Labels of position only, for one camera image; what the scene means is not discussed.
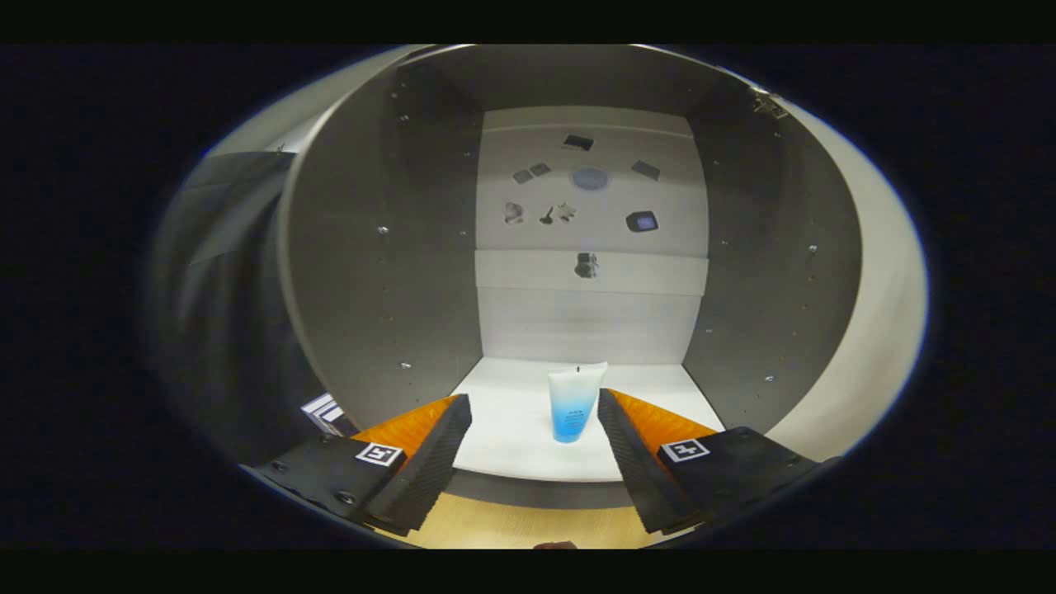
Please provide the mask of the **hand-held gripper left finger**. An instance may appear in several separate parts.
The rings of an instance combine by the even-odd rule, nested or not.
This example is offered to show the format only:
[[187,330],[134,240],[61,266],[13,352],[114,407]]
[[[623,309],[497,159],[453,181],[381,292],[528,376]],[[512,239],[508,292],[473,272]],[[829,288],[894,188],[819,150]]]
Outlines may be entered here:
[[406,536],[449,485],[472,421],[470,396],[452,394],[354,437],[310,437],[244,471],[318,514]]

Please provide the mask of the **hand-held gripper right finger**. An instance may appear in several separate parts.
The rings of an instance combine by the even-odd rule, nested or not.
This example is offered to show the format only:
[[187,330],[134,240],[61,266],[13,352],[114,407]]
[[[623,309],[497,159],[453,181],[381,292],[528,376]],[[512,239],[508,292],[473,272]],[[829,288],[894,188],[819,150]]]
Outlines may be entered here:
[[834,465],[749,427],[710,429],[612,389],[600,389],[597,420],[648,533],[727,530]]

